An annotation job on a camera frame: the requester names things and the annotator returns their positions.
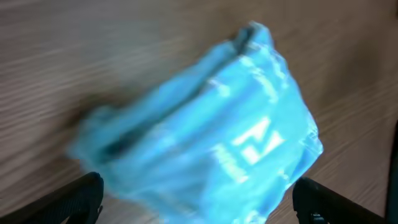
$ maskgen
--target blue plastic bag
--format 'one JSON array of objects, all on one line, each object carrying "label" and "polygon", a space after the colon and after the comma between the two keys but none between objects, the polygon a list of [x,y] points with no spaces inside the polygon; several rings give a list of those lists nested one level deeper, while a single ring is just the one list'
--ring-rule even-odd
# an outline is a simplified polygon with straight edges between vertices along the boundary
[{"label": "blue plastic bag", "polygon": [[264,223],[322,153],[269,31],[251,22],[138,102],[98,108],[70,150],[167,223]]}]

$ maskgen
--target blue cloth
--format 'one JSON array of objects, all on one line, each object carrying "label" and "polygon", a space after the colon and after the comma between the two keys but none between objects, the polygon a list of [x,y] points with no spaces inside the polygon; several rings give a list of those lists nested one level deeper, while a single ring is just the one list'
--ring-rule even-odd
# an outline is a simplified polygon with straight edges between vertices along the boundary
[{"label": "blue cloth", "polygon": [[264,223],[322,153],[263,25],[251,22],[139,101],[98,108],[70,155],[168,223]]}]

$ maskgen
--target wooden surface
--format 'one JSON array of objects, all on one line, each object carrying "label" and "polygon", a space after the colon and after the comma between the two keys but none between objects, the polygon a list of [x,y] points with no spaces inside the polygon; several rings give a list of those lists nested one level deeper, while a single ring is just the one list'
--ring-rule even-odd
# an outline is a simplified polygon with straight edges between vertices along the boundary
[{"label": "wooden surface", "polygon": [[[395,0],[1,0],[0,216],[81,175],[78,118],[123,105],[250,20],[268,26],[320,128],[307,176],[383,215],[398,118]],[[110,197],[98,223],[157,223]],[[297,223],[291,191],[269,223]]]}]

